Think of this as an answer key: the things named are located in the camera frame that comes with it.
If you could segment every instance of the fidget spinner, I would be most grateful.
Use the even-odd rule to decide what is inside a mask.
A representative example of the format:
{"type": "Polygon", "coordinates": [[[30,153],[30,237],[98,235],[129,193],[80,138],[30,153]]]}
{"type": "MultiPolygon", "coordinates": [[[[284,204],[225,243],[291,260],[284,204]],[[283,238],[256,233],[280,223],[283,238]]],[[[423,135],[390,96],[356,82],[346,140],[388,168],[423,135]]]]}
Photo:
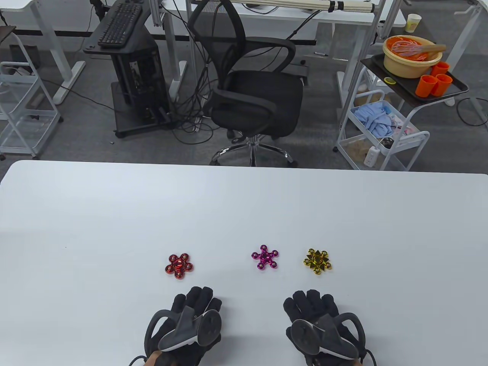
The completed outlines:
{"type": "Polygon", "coordinates": [[[178,257],[176,254],[169,256],[169,261],[171,262],[171,264],[168,264],[166,266],[166,273],[171,274],[174,272],[175,277],[178,280],[181,280],[185,272],[191,271],[193,269],[193,264],[188,262],[189,259],[190,256],[186,253],[183,253],[180,257],[178,257]]]}
{"type": "Polygon", "coordinates": [[[321,271],[326,269],[332,269],[332,265],[329,262],[329,254],[325,250],[319,252],[315,249],[309,249],[308,255],[304,259],[304,264],[313,269],[315,274],[320,274],[321,271]]]}
{"type": "Polygon", "coordinates": [[[252,259],[259,259],[258,268],[264,269],[266,263],[268,263],[271,268],[276,268],[278,264],[273,260],[273,258],[278,256],[278,251],[273,250],[272,252],[268,253],[268,247],[266,245],[262,245],[260,249],[261,254],[256,252],[251,254],[252,259]]]}

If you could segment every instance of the rolling cart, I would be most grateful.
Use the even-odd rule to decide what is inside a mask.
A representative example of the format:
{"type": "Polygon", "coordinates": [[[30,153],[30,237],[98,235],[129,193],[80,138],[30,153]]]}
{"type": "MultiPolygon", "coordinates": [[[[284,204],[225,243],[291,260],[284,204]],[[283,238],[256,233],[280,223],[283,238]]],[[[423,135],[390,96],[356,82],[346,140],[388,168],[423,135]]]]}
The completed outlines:
{"type": "Polygon", "coordinates": [[[8,125],[0,134],[0,160],[4,153],[30,154],[37,160],[45,142],[57,122],[62,122],[51,96],[27,54],[20,39],[13,33],[14,26],[0,27],[0,42],[7,36],[17,40],[27,62],[0,62],[0,110],[8,125]],[[31,69],[31,75],[23,75],[18,68],[31,69]],[[31,106],[38,94],[44,93],[49,109],[31,106]]]}
{"type": "Polygon", "coordinates": [[[369,59],[361,61],[362,68],[358,78],[356,79],[354,88],[350,90],[350,93],[352,93],[352,98],[350,99],[350,103],[345,106],[345,108],[347,108],[347,114],[344,123],[341,126],[339,138],[337,139],[337,145],[336,147],[334,147],[334,152],[340,151],[340,153],[345,157],[349,164],[357,170],[409,171],[430,137],[430,133],[428,131],[420,131],[417,127],[414,126],[414,124],[411,122],[412,117],[420,109],[429,105],[441,103],[448,98],[452,98],[455,95],[466,93],[467,91],[469,91],[469,88],[457,78],[452,76],[452,74],[449,74],[453,78],[453,84],[444,96],[440,98],[433,96],[429,96],[428,98],[419,98],[415,95],[415,89],[418,83],[418,79],[404,79],[390,74],[383,66],[384,57],[384,55],[375,55],[369,59]],[[366,75],[367,70],[370,70],[380,80],[383,80],[386,77],[390,77],[395,80],[396,83],[393,85],[389,85],[388,87],[391,88],[396,94],[398,94],[400,98],[402,98],[399,109],[402,107],[404,101],[413,107],[413,109],[406,117],[402,115],[399,110],[395,109],[390,103],[384,100],[385,91],[382,89],[378,88],[376,90],[357,94],[359,85],[361,84],[363,77],[368,77],[366,75]],[[401,121],[400,123],[398,123],[396,128],[392,127],[394,132],[393,135],[390,137],[393,139],[393,144],[389,148],[382,144],[382,140],[384,139],[377,139],[376,137],[374,137],[373,134],[369,132],[365,128],[365,126],[354,116],[354,112],[359,108],[354,107],[354,101],[357,98],[367,97],[366,104],[368,104],[371,102],[371,97],[377,94],[380,94],[380,100],[378,102],[383,103],[383,105],[390,109],[392,114],[397,117],[397,120],[401,121]],[[362,132],[362,134],[347,138],[345,128],[349,121],[353,122],[356,127],[362,132]],[[350,153],[348,153],[348,150],[351,151],[351,147],[355,144],[361,144],[363,151],[366,147],[369,148],[371,146],[375,146],[380,150],[380,156],[383,157],[378,159],[377,163],[373,167],[368,167],[364,164],[365,156],[362,156],[362,159],[359,159],[358,157],[354,158],[353,156],[351,156],[350,153]],[[416,148],[416,151],[406,166],[403,165],[400,160],[395,156],[395,154],[401,151],[414,148],[416,148]]]}

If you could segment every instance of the black glove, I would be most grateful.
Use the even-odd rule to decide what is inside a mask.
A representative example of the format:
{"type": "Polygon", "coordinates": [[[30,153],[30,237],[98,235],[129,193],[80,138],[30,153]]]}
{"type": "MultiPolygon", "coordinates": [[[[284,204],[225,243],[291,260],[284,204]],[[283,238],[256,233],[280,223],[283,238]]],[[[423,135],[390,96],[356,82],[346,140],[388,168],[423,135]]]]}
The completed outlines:
{"type": "MultiPolygon", "coordinates": [[[[195,310],[195,318],[202,315],[205,311],[214,309],[220,311],[222,301],[213,298],[213,290],[209,287],[192,287],[190,292],[185,296],[183,294],[176,295],[171,307],[171,311],[181,313],[185,306],[189,306],[195,310]]],[[[161,328],[156,332],[151,339],[144,344],[146,356],[149,357],[154,351],[158,350],[158,343],[161,338],[176,328],[176,323],[172,319],[166,319],[161,328]]],[[[203,355],[210,350],[215,344],[220,342],[221,336],[209,346],[202,347],[198,343],[183,346],[170,352],[163,352],[156,360],[156,366],[170,366],[177,363],[178,366],[198,366],[203,355]]]]}
{"type": "MultiPolygon", "coordinates": [[[[320,298],[320,292],[317,290],[307,291],[306,296],[303,291],[295,292],[293,299],[289,297],[285,300],[283,309],[285,309],[292,322],[297,319],[303,319],[314,323],[326,314],[329,314],[331,317],[339,315],[339,310],[337,309],[337,305],[335,305],[332,295],[327,294],[320,298]]],[[[366,356],[365,345],[360,344],[345,325],[337,325],[337,330],[342,338],[351,342],[358,349],[359,358],[362,360],[366,356]]],[[[286,329],[286,336],[293,343],[291,339],[291,327],[286,329]]],[[[308,365],[314,364],[315,366],[342,366],[354,363],[354,361],[343,360],[325,353],[319,353],[314,357],[305,355],[305,360],[308,365]]]]}

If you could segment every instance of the gold fidget spinner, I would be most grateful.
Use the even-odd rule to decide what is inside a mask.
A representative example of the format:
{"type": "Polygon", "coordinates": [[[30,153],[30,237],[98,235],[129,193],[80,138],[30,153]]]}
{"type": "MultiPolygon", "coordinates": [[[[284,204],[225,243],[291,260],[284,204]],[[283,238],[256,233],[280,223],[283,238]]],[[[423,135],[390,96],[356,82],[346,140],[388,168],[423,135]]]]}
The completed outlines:
{"type": "Polygon", "coordinates": [[[325,250],[319,252],[315,249],[309,249],[308,255],[304,259],[304,264],[313,269],[315,274],[320,274],[321,271],[326,269],[332,269],[332,265],[329,262],[329,254],[325,250]]]}

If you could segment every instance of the beige bowl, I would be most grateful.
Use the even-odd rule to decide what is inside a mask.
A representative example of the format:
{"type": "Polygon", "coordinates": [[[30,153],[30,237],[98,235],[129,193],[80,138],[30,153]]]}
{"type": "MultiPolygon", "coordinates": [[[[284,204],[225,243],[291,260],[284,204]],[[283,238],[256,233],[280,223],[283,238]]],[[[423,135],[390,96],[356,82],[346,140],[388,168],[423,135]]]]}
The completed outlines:
{"type": "MultiPolygon", "coordinates": [[[[425,38],[420,38],[411,35],[394,36],[394,37],[411,38],[422,45],[434,44],[434,42],[426,40],[425,38]]],[[[442,52],[439,52],[432,60],[429,61],[407,60],[391,52],[386,46],[386,41],[387,40],[385,40],[385,42],[383,43],[383,52],[385,53],[385,61],[384,61],[385,69],[391,72],[393,75],[399,76],[400,78],[406,78],[406,79],[419,78],[422,75],[425,75],[427,73],[427,70],[430,67],[437,65],[442,58],[442,52]]]]}

